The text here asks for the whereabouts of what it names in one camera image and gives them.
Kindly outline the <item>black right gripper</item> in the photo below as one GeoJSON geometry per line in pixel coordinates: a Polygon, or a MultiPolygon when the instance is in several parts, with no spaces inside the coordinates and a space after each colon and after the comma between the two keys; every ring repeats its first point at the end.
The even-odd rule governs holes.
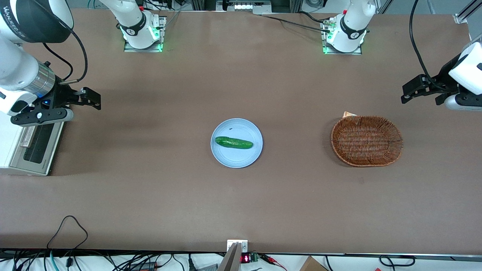
{"type": "Polygon", "coordinates": [[[77,94],[69,85],[55,81],[53,88],[42,98],[38,106],[43,110],[65,108],[67,105],[90,106],[101,110],[101,95],[89,87],[82,87],[77,94]]]}

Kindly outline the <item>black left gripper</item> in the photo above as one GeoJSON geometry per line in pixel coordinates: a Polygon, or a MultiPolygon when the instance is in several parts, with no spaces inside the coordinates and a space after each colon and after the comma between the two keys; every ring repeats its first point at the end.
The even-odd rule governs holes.
{"type": "Polygon", "coordinates": [[[460,55],[456,55],[449,62],[444,64],[439,74],[432,77],[432,83],[429,86],[429,79],[426,75],[417,75],[409,82],[403,85],[403,95],[401,103],[406,104],[414,98],[428,96],[429,87],[432,94],[439,94],[435,98],[437,106],[445,104],[446,106],[460,106],[458,95],[460,94],[460,84],[453,79],[449,72],[456,65],[460,55]]]}

